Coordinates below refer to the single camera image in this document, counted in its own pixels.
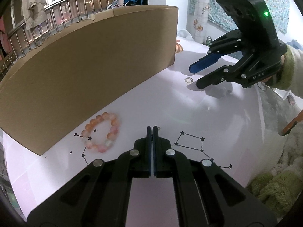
small ring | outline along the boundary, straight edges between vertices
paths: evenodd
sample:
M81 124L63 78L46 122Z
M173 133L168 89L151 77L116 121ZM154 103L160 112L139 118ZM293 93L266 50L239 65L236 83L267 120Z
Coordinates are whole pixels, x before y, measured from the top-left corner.
M186 78L185 79L185 82L186 83L192 83L194 80L192 79L192 78L190 78L190 77L188 77L188 78Z

constellation print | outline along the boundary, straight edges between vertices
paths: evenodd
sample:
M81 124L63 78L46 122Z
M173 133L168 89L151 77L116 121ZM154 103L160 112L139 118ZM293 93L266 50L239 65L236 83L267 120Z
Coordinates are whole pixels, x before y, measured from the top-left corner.
M192 136L192 137L195 137L195 138L199 139L200 142L201 142L201 149L191 148L191 147L187 147L187 146L184 146L184 145L180 145L178 141L179 141L179 139L181 138L181 136L183 136L183 135L188 135L188 136ZM181 131L181 132L180 132L180 135L179 135L177 141L174 143L174 145L175 145L175 146L179 146L179 147L183 147L183 148L189 148L189 149L192 149L192 150L200 151L200 152L203 153L211 162L214 162L215 159L214 159L213 157L210 158L210 156L208 156L208 154L206 154L206 153L204 152L204 149L203 149L203 142L204 142L204 140L205 140L204 137L198 137L198 136L191 135L191 134L187 134L187 133ZM226 168L231 169L231 168L232 168L232 164L230 164L229 166L226 166L226 167L221 167L221 166L219 166L219 168L221 168L221 169L226 169Z
M74 134L74 136L83 137L83 136L81 136L81 135L78 135L78 133L77 133L77 132ZM91 136L89 136L89 137L85 137L85 138L87 138L89 141L92 139L92 137L91 137ZM85 160L86 164L88 165L88 163L87 163L87 161L86 161L86 158L85 158L85 156L86 156L86 154L85 154L85 150L86 150L86 147L84 148L84 151L83 151L83 153L81 154L81 157L82 157L82 158Z

beaded bracelet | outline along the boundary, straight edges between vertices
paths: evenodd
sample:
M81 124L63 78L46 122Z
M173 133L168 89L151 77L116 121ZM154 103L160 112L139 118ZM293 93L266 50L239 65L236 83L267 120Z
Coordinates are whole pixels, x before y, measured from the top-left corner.
M91 131L94 129L94 127L106 120L109 120L111 122L112 127L110 128L109 133L107 134L107 139L105 140L104 144L94 144L91 141L87 141L85 142L86 148L96 148L100 153L104 153L114 144L120 126L120 122L117 118L117 115L115 115L114 113L103 113L102 115L97 115L95 119L92 119L90 123L85 126L85 130L83 130L81 134L83 137L89 138Z

cardboard box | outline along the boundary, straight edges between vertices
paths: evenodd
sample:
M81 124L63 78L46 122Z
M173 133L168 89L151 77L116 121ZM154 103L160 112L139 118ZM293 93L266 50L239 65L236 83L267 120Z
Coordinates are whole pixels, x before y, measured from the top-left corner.
M0 83L0 127L42 155L175 60L178 8L131 6L72 24L19 59Z

balcony railing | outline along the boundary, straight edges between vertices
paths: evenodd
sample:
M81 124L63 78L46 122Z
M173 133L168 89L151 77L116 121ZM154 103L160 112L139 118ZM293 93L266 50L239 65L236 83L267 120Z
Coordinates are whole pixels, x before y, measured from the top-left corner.
M114 0L56 0L44 6L47 20L40 25L26 30L24 20L8 33L13 51L0 63L0 81L16 60L30 50L40 46L51 35L69 25L107 9Z

